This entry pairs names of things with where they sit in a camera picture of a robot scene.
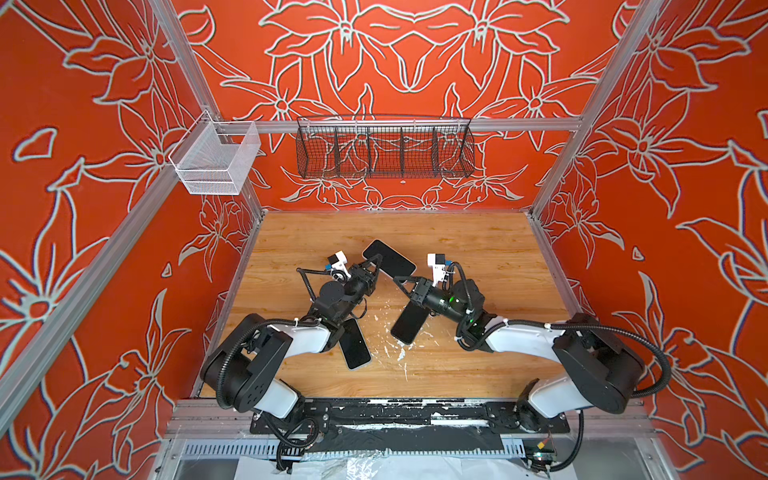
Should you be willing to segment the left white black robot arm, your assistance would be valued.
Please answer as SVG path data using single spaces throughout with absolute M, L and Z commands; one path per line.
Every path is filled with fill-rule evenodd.
M 372 360 L 355 314 L 375 291 L 383 256 L 349 266 L 343 252 L 322 270 L 299 268 L 310 299 L 307 313 L 293 319 L 247 315 L 208 354 L 199 378 L 213 389 L 217 404 L 240 413 L 256 410 L 284 420 L 298 408 L 301 394 L 277 378 L 285 359 L 321 354 L 338 346 L 347 368 Z

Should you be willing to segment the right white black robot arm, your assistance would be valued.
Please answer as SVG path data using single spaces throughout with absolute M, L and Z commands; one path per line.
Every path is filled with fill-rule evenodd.
M 520 353 L 555 362 L 563 373 L 534 379 L 518 396 L 521 421 L 552 419 L 570 410 L 594 407 L 622 413 L 635 393 L 645 364 L 620 334 L 586 314 L 566 322 L 509 319 L 486 311 L 476 283 L 461 280 L 449 289 L 430 279 L 396 276 L 418 317 L 443 316 L 456 323 L 455 340 L 465 351 Z

